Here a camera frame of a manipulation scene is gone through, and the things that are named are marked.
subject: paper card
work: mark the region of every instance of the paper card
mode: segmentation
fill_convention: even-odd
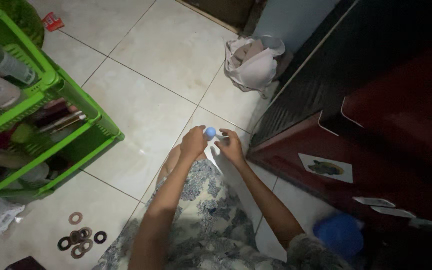
[[[308,172],[353,183],[353,166],[348,163],[298,153],[304,169]]]

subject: blue container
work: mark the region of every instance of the blue container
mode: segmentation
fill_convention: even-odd
[[[326,247],[351,261],[363,249],[363,234],[358,228],[356,219],[348,214],[339,214],[319,222],[313,227],[313,232]]]

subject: green plastic rack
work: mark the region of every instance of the green plastic rack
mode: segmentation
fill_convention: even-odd
[[[12,56],[31,66],[40,78],[32,87],[23,89],[28,97],[25,101],[8,111],[0,110],[0,133],[11,129],[49,101],[59,98],[64,98],[86,115],[85,124],[58,143],[51,143],[42,137],[24,145],[10,147],[15,151],[22,147],[34,159],[0,181],[0,197],[33,196],[40,199],[53,193],[66,177],[113,142],[124,140],[124,134],[103,109],[61,67],[36,47],[1,9],[0,45]],[[43,186],[32,186],[19,179],[56,153],[72,162],[73,166]],[[15,181],[22,188],[9,188]]]

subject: blue ball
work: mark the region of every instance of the blue ball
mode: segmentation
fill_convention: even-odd
[[[214,127],[208,127],[206,129],[206,135],[209,136],[209,137],[216,136],[216,129]]]

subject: person's right hand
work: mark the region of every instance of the person's right hand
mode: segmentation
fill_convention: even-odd
[[[214,144],[221,150],[225,157],[233,163],[234,166],[238,167],[246,163],[243,154],[243,148],[238,134],[232,130],[220,128],[220,132],[223,136],[228,136],[226,139],[227,143],[214,142]]]

